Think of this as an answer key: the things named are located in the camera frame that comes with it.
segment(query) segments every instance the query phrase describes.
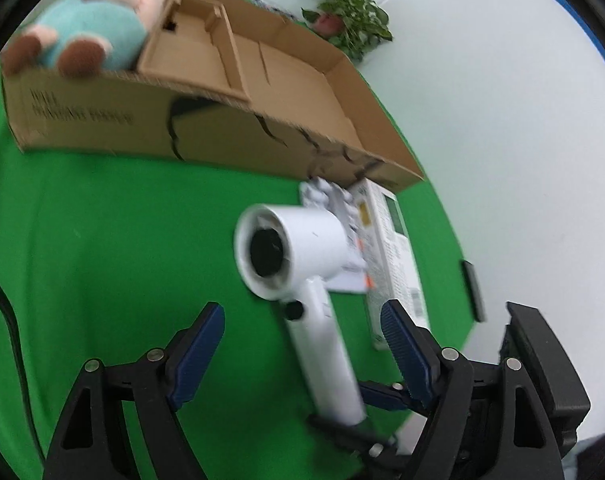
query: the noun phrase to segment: green cloth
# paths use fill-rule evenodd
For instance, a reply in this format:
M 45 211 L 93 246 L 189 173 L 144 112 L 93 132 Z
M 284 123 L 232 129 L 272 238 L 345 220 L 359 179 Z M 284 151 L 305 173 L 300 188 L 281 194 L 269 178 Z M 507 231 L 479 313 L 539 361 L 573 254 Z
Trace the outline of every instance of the green cloth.
M 179 412 L 209 478 L 330 480 L 358 468 L 305 426 L 313 405 L 278 307 L 254 297 L 234 263 L 238 216 L 254 203 L 298 203 L 297 185 L 168 160 L 23 154 L 0 91 L 0 283 L 18 317 L 45 451 L 84 361 L 134 361 L 217 301 L 224 338 L 196 399 Z M 473 321 L 455 235 L 429 183 L 398 198 L 433 334 L 459 348 Z M 358 378 L 398 380 L 390 353 L 371 346 L 363 297 L 332 299 Z M 153 479 L 135 410 L 125 404 L 141 475 Z M 369 413 L 386 434 L 407 416 Z M 0 450 L 21 479 L 41 478 L 1 314 Z

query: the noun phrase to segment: barcode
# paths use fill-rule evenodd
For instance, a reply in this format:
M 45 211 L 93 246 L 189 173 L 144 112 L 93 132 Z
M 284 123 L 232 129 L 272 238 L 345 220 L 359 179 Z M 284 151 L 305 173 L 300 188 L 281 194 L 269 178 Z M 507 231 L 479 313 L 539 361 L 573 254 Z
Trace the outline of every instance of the barcode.
M 410 288 L 409 292 L 411 293 L 411 302 L 413 303 L 413 313 L 416 317 L 424 317 L 425 308 L 422 304 L 422 296 L 420 295 L 420 290 L 418 290 L 417 288 Z

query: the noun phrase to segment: hair dryer handle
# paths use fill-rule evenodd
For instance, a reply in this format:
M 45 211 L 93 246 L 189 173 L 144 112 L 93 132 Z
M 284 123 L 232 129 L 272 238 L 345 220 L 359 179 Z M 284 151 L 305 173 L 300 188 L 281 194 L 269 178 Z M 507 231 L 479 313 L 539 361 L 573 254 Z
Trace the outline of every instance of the hair dryer handle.
M 294 300 L 287 306 L 287 327 L 318 414 L 359 424 L 366 417 L 364 403 L 324 280 L 305 280 Z

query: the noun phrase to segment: teal plush body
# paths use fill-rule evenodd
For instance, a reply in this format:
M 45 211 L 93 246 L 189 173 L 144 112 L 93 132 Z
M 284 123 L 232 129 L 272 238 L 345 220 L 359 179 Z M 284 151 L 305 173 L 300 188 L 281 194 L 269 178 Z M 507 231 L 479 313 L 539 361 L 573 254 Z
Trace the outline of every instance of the teal plush body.
M 136 12 L 109 0 L 59 0 L 36 23 L 58 32 L 57 43 L 38 58 L 39 64 L 50 68 L 69 41 L 89 35 L 100 36 L 113 46 L 102 63 L 103 70 L 126 70 L 134 64 L 147 38 Z

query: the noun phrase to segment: green plant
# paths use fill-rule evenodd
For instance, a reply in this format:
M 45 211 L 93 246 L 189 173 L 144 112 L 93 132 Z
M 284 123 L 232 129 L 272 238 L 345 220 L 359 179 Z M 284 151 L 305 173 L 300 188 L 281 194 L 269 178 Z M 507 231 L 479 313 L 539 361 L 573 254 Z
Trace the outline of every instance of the green plant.
M 311 28 L 354 61 L 382 41 L 393 41 L 389 16 L 374 0 L 321 0 L 321 12 L 302 9 Z

